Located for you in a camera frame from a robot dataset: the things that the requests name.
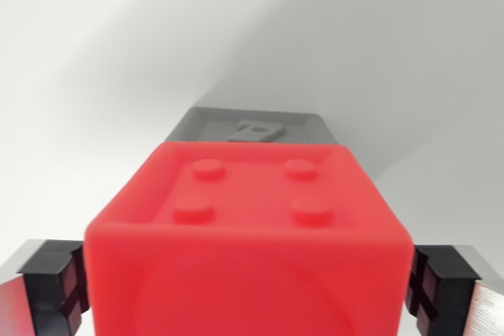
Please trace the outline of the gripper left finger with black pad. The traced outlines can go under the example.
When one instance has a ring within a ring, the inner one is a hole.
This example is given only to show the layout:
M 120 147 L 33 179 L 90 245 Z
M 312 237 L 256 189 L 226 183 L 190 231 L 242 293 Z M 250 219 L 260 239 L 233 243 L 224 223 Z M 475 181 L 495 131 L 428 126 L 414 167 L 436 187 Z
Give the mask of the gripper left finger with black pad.
M 74 335 L 88 309 L 83 242 L 29 239 L 1 265 L 2 335 Z

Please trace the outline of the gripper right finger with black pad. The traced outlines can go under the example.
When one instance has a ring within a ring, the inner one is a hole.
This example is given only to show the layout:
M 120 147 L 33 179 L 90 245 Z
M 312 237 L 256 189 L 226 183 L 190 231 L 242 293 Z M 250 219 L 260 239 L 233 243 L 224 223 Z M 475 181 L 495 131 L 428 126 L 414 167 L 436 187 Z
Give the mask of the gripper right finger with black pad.
M 422 335 L 503 334 L 503 277 L 472 246 L 416 245 L 405 303 Z

